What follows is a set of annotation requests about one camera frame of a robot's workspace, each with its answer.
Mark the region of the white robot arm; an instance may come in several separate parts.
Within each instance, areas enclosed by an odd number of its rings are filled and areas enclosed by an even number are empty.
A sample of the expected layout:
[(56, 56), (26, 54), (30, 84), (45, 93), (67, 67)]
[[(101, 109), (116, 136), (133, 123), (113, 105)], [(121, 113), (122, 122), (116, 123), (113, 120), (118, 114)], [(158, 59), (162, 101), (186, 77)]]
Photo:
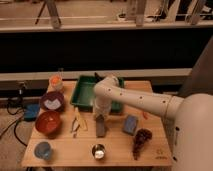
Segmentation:
[(96, 115), (108, 114), (116, 101), (173, 120), (172, 171), (213, 171), (213, 95), (182, 98), (124, 89), (113, 75), (99, 81), (94, 94)]

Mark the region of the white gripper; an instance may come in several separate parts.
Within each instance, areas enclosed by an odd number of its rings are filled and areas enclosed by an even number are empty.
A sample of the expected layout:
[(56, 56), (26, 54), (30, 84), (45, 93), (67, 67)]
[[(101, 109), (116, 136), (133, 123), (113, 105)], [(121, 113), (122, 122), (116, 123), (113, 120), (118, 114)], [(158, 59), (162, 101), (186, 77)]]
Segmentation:
[(96, 136), (106, 135), (105, 119), (111, 112), (112, 101), (110, 99), (96, 97), (93, 102), (93, 115), (96, 118)]

